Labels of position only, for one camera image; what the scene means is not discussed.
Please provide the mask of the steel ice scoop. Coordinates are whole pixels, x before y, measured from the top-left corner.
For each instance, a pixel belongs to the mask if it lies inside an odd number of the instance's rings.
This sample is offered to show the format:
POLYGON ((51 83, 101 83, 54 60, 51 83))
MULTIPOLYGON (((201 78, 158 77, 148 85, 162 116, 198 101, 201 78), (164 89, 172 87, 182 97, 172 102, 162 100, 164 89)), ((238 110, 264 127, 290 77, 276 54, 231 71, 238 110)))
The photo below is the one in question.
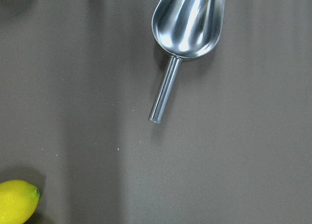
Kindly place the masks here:
POLYGON ((170 55, 149 120, 161 123, 177 72, 183 60, 200 58, 217 45, 225 0, 160 0, 152 16, 152 33, 170 55))

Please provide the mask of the yellow lemon upper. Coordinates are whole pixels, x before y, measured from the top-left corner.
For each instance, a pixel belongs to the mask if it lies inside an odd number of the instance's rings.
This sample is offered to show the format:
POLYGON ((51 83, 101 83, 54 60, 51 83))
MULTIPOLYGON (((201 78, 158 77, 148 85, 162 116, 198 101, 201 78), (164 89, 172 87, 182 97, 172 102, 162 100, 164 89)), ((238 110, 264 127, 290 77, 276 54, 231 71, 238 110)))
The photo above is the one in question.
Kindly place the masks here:
POLYGON ((40 198, 39 189, 22 180, 0 184, 0 222, 23 224, 35 212, 40 198))

